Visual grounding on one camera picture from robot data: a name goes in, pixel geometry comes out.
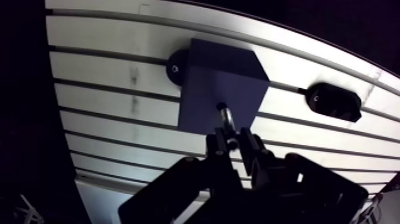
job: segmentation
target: bolt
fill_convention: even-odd
[[[172,72],[177,73],[179,71],[178,66],[172,66]]]

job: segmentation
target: screw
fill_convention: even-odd
[[[179,71],[178,66],[172,66],[172,72],[177,73]]]
[[[193,159],[193,157],[186,157],[185,160],[186,160],[187,162],[191,162],[191,161],[193,161],[194,159]]]

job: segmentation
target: slatwall panel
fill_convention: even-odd
[[[191,38],[256,53],[272,83],[251,129],[276,156],[304,155],[359,183],[370,198],[400,170],[400,80],[351,54],[174,2],[46,0],[46,7],[56,9],[46,18],[49,54],[79,175],[144,186],[184,156],[204,158],[205,136],[177,130],[180,89],[164,67]],[[356,92],[362,118],[350,123],[313,113],[296,91],[317,82]],[[231,158],[250,188],[240,154]]]

